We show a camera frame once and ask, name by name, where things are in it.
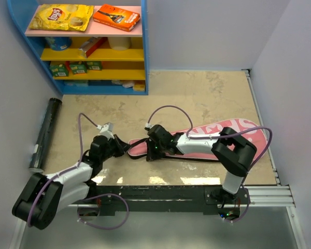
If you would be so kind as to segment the black shuttlecock tube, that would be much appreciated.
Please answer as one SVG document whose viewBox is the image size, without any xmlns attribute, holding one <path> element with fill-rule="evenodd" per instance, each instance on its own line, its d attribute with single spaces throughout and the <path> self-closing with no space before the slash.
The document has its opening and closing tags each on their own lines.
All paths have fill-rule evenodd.
<svg viewBox="0 0 311 249">
<path fill-rule="evenodd" d="M 31 162 L 29 164 L 29 171 L 31 173 L 44 172 L 61 106 L 61 100 L 57 98 L 49 99 L 40 132 L 32 153 Z"/>
</svg>

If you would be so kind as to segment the pink racket cover bag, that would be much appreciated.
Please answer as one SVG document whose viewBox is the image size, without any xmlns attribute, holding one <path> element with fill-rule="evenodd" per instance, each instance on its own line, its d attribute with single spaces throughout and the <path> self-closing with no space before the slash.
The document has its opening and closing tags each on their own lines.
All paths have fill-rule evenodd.
<svg viewBox="0 0 311 249">
<path fill-rule="evenodd" d="M 232 118 L 228 120 L 219 121 L 216 123 L 211 123 L 199 127 L 194 127 L 191 131 L 192 134 L 213 134 L 220 132 L 224 127 L 230 127 L 236 132 L 242 132 L 250 128 L 257 127 L 258 125 L 251 120 L 244 118 Z M 263 149 L 267 145 L 267 138 L 262 130 L 254 130 L 243 134 L 243 137 L 254 144 L 257 148 L 257 153 L 255 159 L 261 155 Z M 128 151 L 128 155 L 132 159 L 138 159 L 147 155 L 147 144 L 142 142 Z M 177 160 L 193 160 L 193 161 L 214 161 L 217 162 L 218 159 L 213 154 L 203 154 L 203 153 L 192 153 L 184 155 L 169 155 L 166 154 L 166 159 L 177 159 Z"/>
</svg>

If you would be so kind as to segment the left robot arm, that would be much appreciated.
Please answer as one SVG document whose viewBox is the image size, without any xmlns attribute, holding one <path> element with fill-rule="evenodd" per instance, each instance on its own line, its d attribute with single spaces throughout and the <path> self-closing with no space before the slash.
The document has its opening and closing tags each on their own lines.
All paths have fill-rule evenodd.
<svg viewBox="0 0 311 249">
<path fill-rule="evenodd" d="M 49 175 L 34 173 L 13 205 L 12 215 L 25 221 L 29 227 L 43 230 L 58 211 L 75 202 L 92 203 L 102 197 L 120 199 L 121 196 L 111 192 L 97 193 L 92 178 L 99 174 L 107 159 L 123 156 L 130 147 L 117 135 L 94 137 L 90 149 L 74 166 Z"/>
</svg>

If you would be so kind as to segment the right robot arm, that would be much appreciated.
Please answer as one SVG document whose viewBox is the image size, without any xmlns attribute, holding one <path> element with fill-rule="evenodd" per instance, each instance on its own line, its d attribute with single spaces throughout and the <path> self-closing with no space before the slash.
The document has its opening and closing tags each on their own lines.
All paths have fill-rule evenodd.
<svg viewBox="0 0 311 249">
<path fill-rule="evenodd" d="M 152 148 L 169 155 L 210 154 L 214 155 L 227 170 L 220 197 L 227 204 L 239 197 L 239 188 L 248 174 L 249 167 L 257 153 L 253 143 L 241 133 L 229 127 L 208 136 L 189 135 L 188 132 L 170 134 L 157 124 L 146 128 L 154 143 Z"/>
</svg>

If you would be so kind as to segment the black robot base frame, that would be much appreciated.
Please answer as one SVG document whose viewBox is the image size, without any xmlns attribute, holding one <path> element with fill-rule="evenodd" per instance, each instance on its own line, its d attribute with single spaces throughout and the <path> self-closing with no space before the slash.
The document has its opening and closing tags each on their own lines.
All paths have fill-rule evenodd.
<svg viewBox="0 0 311 249">
<path fill-rule="evenodd" d="M 105 193 L 120 195 L 129 206 L 131 212 L 190 212 L 204 215 L 221 214 L 234 207 L 235 198 L 241 198 L 241 207 L 246 206 L 242 190 L 231 195 L 222 190 L 221 185 L 150 185 L 150 186 L 95 186 L 87 197 Z M 77 204 L 96 208 L 96 200 L 79 200 Z M 114 211 L 126 210 L 123 202 L 115 197 L 101 197 L 101 214 L 112 214 Z"/>
</svg>

